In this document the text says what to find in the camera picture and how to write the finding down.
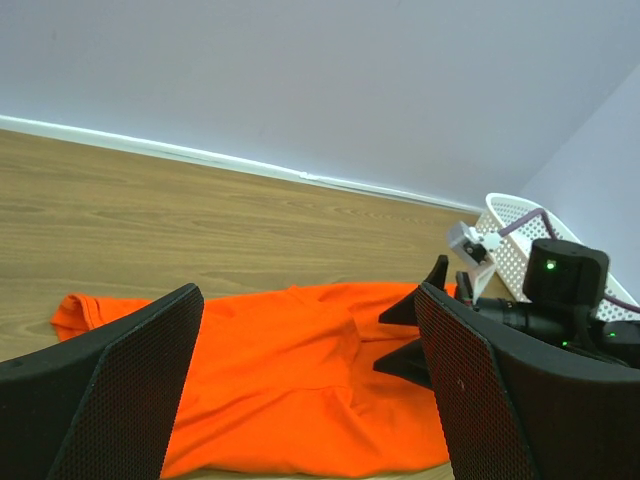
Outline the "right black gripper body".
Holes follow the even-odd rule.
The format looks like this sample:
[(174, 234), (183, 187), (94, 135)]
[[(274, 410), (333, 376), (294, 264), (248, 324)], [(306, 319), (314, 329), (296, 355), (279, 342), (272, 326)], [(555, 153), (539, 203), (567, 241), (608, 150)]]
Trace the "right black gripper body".
[(477, 307), (477, 296), (475, 295), (476, 278), (466, 271), (457, 271), (455, 274), (454, 298), (468, 308)]

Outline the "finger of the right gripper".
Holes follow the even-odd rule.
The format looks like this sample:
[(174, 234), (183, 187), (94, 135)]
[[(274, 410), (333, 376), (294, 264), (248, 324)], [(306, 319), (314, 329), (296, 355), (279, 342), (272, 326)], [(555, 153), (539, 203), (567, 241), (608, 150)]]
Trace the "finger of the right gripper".
[(373, 370), (398, 377), (425, 389), (433, 389), (420, 339), (413, 340), (375, 360)]
[(416, 325), (415, 300), (424, 285), (431, 285), (446, 292), (446, 277), (449, 267), (447, 255), (439, 255), (427, 277), (419, 283), (409, 294), (387, 308), (378, 316), (380, 324), (388, 325)]

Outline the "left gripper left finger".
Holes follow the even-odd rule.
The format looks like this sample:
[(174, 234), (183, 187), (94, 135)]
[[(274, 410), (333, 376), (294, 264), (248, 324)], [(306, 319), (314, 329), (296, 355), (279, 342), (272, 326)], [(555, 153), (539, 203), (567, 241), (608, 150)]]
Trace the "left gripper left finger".
[(2, 478), (159, 478), (203, 310), (186, 284), (2, 362)]

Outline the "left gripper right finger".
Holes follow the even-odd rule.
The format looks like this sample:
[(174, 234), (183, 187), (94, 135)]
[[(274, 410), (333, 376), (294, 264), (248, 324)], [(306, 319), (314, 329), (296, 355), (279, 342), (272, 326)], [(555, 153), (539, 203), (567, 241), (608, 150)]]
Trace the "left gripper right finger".
[(434, 392), (457, 479), (636, 479), (639, 391)]

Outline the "orange t-shirt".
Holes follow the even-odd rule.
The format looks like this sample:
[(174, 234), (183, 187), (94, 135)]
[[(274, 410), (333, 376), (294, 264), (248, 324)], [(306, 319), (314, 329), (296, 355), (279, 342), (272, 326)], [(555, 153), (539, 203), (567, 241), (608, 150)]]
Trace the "orange t-shirt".
[(207, 300), (163, 476), (357, 478), (446, 463), (434, 394), (373, 368), (418, 336), (378, 320), (411, 290), (341, 283)]

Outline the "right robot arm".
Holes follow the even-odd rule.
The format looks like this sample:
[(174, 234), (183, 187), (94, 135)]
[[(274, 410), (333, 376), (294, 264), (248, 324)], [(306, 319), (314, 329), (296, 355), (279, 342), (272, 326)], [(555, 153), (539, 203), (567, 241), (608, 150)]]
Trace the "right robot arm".
[(416, 326), (419, 339), (379, 358), (375, 371), (442, 393), (511, 391), (540, 378), (541, 389), (639, 391), (639, 324), (606, 322), (609, 257), (575, 242), (534, 241), (523, 302), (483, 298), (468, 274), (445, 295), (449, 259), (384, 311), (382, 324)]

